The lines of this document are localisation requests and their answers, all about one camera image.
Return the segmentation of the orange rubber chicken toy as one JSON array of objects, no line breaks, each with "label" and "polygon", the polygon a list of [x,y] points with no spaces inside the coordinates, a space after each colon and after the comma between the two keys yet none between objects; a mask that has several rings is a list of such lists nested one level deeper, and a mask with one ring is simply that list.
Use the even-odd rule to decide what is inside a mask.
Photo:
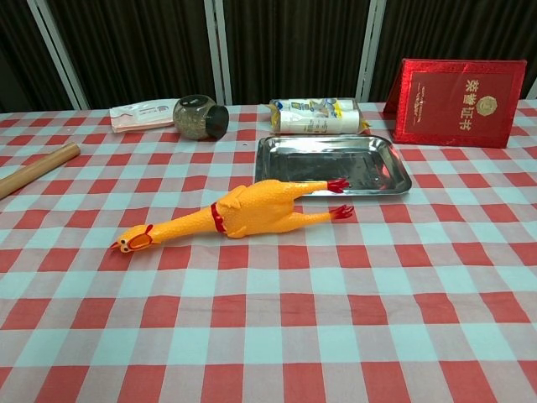
[{"label": "orange rubber chicken toy", "polygon": [[315,191],[342,193],[345,179],[292,182],[265,180],[240,185],[210,206],[168,222],[134,226],[111,245],[126,254],[194,233],[222,233],[243,238],[261,233],[286,233],[312,224],[348,218],[354,208],[343,205],[329,212],[294,211],[295,200]]}]

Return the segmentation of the stainless steel rectangular tray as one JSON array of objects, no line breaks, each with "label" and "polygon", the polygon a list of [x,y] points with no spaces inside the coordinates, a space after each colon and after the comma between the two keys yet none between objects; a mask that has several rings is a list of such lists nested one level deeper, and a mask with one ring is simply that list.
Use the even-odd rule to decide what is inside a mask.
[{"label": "stainless steel rectangular tray", "polygon": [[255,181],[345,179],[345,196],[398,195],[412,186],[391,142],[377,136],[341,134],[272,136],[259,140]]}]

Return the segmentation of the red white checkered tablecloth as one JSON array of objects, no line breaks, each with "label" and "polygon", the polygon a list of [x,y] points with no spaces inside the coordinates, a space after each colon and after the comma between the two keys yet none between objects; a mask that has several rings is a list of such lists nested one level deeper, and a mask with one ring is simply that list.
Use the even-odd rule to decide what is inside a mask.
[{"label": "red white checkered tablecloth", "polygon": [[506,149],[401,145],[413,185],[282,235],[110,250],[253,179],[260,106],[216,143],[105,110],[0,115],[0,403],[537,403],[537,100]]}]

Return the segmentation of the glass jar with black lid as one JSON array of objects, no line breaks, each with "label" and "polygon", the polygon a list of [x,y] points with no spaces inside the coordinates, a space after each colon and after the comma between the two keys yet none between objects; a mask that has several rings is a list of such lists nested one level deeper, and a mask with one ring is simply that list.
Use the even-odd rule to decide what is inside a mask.
[{"label": "glass jar with black lid", "polygon": [[229,112],[206,95],[189,95],[175,104],[173,123],[180,134],[188,139],[218,140],[227,132]]}]

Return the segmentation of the pink white wet wipes pack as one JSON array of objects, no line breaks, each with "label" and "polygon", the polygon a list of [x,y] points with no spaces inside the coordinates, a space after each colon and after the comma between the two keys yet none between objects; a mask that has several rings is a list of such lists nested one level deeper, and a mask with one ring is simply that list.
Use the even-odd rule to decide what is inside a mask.
[{"label": "pink white wet wipes pack", "polygon": [[178,98],[156,99],[111,107],[109,116],[114,133],[168,127]]}]

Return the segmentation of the red certificate folder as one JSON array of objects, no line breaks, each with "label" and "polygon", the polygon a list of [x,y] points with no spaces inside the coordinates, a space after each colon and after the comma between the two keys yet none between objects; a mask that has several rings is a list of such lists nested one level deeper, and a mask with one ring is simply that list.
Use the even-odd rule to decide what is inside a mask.
[{"label": "red certificate folder", "polygon": [[384,106],[393,141],[504,148],[524,81],[524,60],[402,60]]}]

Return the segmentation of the wooden rolling stick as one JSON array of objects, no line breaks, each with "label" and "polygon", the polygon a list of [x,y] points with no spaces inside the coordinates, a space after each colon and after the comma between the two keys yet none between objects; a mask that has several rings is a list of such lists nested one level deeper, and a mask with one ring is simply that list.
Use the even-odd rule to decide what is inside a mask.
[{"label": "wooden rolling stick", "polygon": [[69,143],[32,164],[16,170],[11,175],[0,180],[0,200],[67,161],[74,159],[80,153],[81,150],[77,144]]}]

